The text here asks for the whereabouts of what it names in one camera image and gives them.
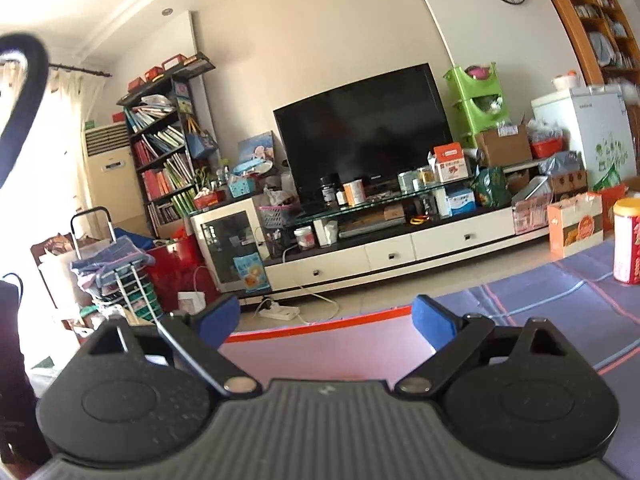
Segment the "black flat screen television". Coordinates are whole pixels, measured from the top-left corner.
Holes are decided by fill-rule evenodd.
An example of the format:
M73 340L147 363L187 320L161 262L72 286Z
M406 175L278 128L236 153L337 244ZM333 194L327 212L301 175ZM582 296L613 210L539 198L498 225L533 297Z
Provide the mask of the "black flat screen television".
M322 181L386 183L452 142L427 63L343 84L273 112L303 205L322 202Z

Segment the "white power strip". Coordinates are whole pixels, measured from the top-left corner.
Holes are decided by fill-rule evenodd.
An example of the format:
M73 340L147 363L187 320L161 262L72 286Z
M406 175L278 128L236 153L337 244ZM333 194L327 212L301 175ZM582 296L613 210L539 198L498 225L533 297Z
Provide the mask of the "white power strip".
M298 307L281 306L277 302L265 302L256 311L262 318L270 320L291 322L299 317Z

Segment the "wooden bookshelf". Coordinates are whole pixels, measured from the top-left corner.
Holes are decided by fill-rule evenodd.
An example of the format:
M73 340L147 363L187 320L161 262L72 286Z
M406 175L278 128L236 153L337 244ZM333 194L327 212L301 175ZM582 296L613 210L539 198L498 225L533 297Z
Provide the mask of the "wooden bookshelf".
M639 82L639 45L617 0L551 0L586 84Z

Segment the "brown cardboard box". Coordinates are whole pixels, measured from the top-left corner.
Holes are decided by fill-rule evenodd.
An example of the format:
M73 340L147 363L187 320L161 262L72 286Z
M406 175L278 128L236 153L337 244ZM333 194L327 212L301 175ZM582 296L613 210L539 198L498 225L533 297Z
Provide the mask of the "brown cardboard box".
M507 125L474 136L482 161L489 167L504 167L533 159L524 125Z

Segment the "white TV cabinet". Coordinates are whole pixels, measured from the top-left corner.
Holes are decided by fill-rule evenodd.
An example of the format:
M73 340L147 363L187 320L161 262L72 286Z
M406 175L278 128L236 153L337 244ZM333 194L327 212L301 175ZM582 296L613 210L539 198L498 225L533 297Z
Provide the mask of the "white TV cabinet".
M250 304L260 298L294 298L333 292L449 266L526 244L549 234L542 215L525 229L510 207L413 226L410 223L301 250L292 244L270 255L258 197L211 206L191 217L209 273L221 292Z

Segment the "red gift bag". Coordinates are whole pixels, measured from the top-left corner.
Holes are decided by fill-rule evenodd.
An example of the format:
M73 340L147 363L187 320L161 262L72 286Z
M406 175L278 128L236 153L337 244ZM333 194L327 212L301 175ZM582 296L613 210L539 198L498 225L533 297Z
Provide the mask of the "red gift bag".
M206 304L220 296L193 234L155 247L149 254L155 263L146 270L164 312L178 309L179 292L202 292Z

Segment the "orange cardboard box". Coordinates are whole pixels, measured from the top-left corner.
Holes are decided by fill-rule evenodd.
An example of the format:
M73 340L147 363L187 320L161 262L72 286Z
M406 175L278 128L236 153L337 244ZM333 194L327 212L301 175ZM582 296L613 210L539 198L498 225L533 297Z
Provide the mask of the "orange cardboard box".
M220 347L263 386L273 379L384 380L401 377L435 350L413 326L409 306L307 326L236 333Z

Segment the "orange gift box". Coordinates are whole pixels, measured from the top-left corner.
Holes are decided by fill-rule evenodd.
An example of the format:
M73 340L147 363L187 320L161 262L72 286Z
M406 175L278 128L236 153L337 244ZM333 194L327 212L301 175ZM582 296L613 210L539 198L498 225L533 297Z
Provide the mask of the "orange gift box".
M550 252L566 258L604 240L602 198L582 193L547 207Z

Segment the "black bookshelf with books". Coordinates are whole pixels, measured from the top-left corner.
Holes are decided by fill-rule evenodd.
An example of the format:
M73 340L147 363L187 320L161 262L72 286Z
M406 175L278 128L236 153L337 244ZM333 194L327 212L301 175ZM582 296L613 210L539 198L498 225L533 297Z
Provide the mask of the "black bookshelf with books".
M146 221L166 237L173 224L196 211L195 197L217 144L196 118L191 81L214 69L201 52L178 54L167 67L154 66L131 81L119 99L134 156L134 172Z

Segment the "folding cart with cloths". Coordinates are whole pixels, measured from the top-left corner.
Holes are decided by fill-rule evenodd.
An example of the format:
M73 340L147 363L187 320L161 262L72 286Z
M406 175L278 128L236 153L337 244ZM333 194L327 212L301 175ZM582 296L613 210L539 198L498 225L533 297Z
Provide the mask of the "folding cart with cloths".
M99 212L106 218L107 245L85 257L76 236L76 223L82 217ZM128 235L116 235L111 214L105 207L76 212L70 219L70 236L76 255L70 270L79 288L91 297L96 312L104 318L119 314L138 325L155 324L163 316L148 273L154 258L137 247Z

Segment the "green stacking storage bins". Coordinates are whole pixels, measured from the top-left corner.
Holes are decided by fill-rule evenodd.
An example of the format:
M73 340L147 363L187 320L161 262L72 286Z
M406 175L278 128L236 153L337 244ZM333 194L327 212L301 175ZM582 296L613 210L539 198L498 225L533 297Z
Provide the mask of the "green stacking storage bins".
M475 135L510 122L495 62L486 65L451 67L444 73L452 106L463 126L459 142L464 148L476 148Z

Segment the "red yellow lidded canister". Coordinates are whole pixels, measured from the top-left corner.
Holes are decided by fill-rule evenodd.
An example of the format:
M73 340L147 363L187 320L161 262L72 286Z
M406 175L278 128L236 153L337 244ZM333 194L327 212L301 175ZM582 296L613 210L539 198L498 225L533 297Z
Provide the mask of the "red yellow lidded canister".
M640 282L640 200L622 198L614 207L614 260L613 276L627 285Z

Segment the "white standing air conditioner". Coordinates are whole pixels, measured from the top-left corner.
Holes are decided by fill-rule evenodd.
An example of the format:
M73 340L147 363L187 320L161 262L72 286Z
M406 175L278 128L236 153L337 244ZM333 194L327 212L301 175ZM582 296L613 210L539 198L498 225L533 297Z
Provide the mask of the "white standing air conditioner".
M105 207L115 228L150 235L126 124L88 129L82 140L91 205Z

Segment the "white chest freezer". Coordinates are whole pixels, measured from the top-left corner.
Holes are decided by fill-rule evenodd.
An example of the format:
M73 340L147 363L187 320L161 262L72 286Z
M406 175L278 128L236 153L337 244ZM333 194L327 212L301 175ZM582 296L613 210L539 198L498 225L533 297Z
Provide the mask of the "white chest freezer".
M564 133L582 156L590 188L610 188L638 174L636 149L618 84L564 89L532 101L534 118Z

